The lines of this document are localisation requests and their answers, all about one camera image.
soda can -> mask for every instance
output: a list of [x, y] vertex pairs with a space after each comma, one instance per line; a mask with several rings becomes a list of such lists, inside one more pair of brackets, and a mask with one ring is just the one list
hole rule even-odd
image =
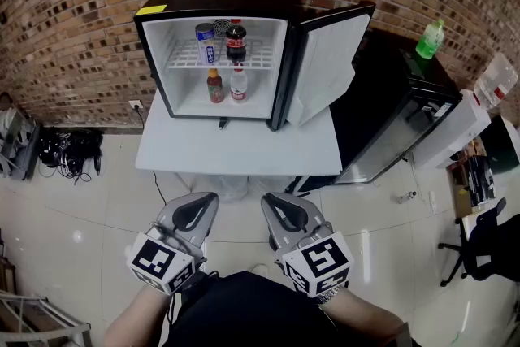
[[198, 54], [202, 64], [209, 65], [215, 62], [215, 34], [213, 24], [199, 24], [195, 28], [198, 42]]

yellow sticker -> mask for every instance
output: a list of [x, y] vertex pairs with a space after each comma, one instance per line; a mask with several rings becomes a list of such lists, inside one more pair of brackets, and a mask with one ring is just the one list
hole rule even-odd
[[166, 5], [142, 7], [136, 13], [136, 16], [138, 16], [138, 15], [148, 15], [150, 13], [159, 13], [159, 12], [164, 11], [165, 9], [166, 9]]

wire shelf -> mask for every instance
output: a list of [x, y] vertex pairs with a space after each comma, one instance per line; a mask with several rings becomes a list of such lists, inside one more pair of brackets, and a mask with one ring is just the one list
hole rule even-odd
[[[215, 38], [215, 60], [210, 65], [203, 64], [198, 55], [197, 40], [178, 39], [175, 41], [167, 67], [176, 68], [219, 68], [236, 67], [226, 56], [226, 43], [223, 38]], [[267, 37], [247, 37], [245, 61], [240, 63], [244, 69], [272, 70], [275, 66], [275, 53], [272, 39]]]

wristwatch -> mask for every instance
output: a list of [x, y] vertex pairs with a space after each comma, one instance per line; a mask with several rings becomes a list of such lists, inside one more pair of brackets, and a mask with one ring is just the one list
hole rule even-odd
[[333, 297], [337, 295], [343, 285], [338, 285], [335, 288], [329, 289], [324, 293], [320, 293], [318, 296], [314, 297], [316, 303], [324, 304], [325, 302], [329, 302]]

person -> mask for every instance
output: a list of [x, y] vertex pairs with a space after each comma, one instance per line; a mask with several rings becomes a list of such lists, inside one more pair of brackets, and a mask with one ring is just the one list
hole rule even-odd
[[[187, 301], [183, 299], [164, 346], [220, 341], [222, 344], [215, 345], [326, 345], [336, 341], [347, 346], [383, 346], [405, 328], [399, 317], [345, 287], [319, 305], [314, 298], [261, 274], [204, 275], [186, 291]], [[106, 331], [105, 346], [157, 346], [169, 304], [167, 295], [145, 285]], [[411, 345], [409, 338], [405, 345]]]

